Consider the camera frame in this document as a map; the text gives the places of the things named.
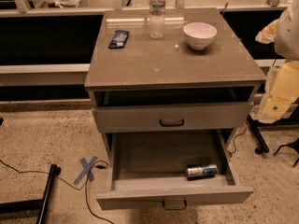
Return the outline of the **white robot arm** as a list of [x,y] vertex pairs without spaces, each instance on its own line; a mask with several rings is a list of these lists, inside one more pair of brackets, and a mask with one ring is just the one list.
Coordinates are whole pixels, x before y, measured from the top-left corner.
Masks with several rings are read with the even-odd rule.
[[299,98],[299,0],[292,0],[277,20],[255,37],[262,44],[274,44],[275,53],[285,58],[279,68],[267,73],[265,95],[256,118],[261,123],[280,120]]

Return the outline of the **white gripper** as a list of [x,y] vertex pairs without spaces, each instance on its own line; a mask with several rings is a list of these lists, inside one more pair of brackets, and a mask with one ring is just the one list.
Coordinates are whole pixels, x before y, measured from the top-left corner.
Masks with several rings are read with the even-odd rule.
[[[256,36],[262,44],[275,41],[278,20],[270,22]],[[280,120],[299,98],[299,61],[287,60],[279,68],[273,67],[267,74],[265,94],[259,105],[258,121],[273,123]]]

